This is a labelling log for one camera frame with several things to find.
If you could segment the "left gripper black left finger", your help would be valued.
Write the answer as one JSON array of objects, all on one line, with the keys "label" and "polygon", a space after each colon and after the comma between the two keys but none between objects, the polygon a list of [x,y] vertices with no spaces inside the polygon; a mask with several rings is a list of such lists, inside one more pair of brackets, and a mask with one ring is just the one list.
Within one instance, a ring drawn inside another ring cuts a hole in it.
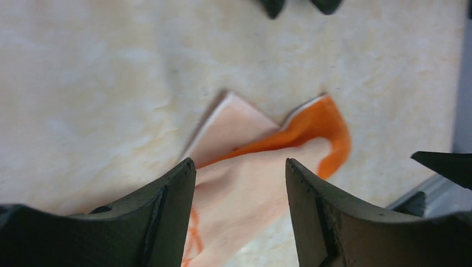
[{"label": "left gripper black left finger", "polygon": [[187,158],[89,214],[1,205],[2,266],[180,266],[195,188]]}]

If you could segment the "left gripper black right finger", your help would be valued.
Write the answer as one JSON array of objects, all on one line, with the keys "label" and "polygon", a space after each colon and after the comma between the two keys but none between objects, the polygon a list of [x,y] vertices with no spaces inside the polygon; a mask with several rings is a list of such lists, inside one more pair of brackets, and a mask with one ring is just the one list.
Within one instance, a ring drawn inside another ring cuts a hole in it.
[{"label": "left gripper black right finger", "polygon": [[422,218],[365,202],[295,159],[286,187],[300,266],[470,266],[471,213]]}]

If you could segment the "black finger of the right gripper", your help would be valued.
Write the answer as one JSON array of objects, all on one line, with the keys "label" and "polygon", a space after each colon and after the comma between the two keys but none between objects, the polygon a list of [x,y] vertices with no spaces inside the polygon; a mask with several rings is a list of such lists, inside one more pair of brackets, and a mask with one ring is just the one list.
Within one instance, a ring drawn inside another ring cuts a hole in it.
[{"label": "black finger of the right gripper", "polygon": [[270,19],[276,19],[283,11],[286,0],[259,0],[258,2]]},{"label": "black finger of the right gripper", "polygon": [[343,0],[310,0],[310,2],[324,15],[334,14]]}]

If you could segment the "orange peach towel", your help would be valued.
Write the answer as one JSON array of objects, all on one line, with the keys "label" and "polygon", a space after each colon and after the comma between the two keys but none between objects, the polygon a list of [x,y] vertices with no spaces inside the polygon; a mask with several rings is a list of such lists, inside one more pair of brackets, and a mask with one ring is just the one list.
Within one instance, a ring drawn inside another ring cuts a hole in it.
[{"label": "orange peach towel", "polygon": [[327,179],[350,151],[348,127],[328,94],[279,125],[223,92],[183,153],[196,165],[196,182],[182,266],[222,266],[286,212],[286,159]]}]

